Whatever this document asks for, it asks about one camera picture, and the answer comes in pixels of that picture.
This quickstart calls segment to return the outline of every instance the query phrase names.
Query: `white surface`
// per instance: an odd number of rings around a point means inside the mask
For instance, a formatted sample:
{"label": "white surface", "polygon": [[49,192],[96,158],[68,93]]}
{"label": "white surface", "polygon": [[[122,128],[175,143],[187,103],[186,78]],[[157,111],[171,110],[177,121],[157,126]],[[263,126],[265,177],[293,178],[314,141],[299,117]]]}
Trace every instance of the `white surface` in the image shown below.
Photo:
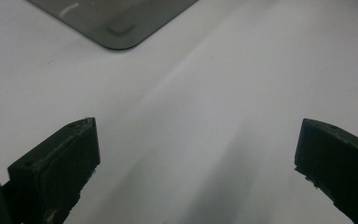
{"label": "white surface", "polygon": [[126,52],[0,0],[0,182],[85,117],[102,164],[65,223],[351,223],[293,161],[303,118],[358,135],[358,0],[201,0]]}

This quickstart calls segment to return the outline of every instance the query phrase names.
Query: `rubber gripper pad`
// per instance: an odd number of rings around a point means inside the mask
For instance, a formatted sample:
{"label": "rubber gripper pad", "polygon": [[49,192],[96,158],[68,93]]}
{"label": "rubber gripper pad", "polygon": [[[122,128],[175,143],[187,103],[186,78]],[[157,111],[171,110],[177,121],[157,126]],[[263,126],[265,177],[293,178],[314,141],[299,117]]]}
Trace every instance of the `rubber gripper pad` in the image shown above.
{"label": "rubber gripper pad", "polygon": [[27,214],[23,223],[63,223],[99,163],[95,119],[82,119],[11,164],[10,184]]}

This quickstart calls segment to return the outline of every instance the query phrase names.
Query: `white table surface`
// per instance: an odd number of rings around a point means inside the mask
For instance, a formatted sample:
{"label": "white table surface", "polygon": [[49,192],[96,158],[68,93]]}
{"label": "white table surface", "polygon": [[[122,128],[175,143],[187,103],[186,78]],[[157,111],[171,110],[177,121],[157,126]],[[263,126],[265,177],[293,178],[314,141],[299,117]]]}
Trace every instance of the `white table surface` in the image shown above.
{"label": "white table surface", "polygon": [[0,0],[0,182],[85,117],[102,163],[67,224],[351,223],[294,156],[303,118],[358,136],[358,0],[200,0],[125,52]]}

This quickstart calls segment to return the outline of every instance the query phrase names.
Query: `gray tinted glass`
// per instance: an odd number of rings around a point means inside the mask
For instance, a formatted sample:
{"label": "gray tinted glass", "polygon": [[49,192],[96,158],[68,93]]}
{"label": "gray tinted glass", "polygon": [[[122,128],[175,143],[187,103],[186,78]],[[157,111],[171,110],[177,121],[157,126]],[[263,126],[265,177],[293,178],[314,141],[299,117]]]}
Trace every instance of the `gray tinted glass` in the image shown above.
{"label": "gray tinted glass", "polygon": [[129,49],[197,0],[29,0],[110,49]]}

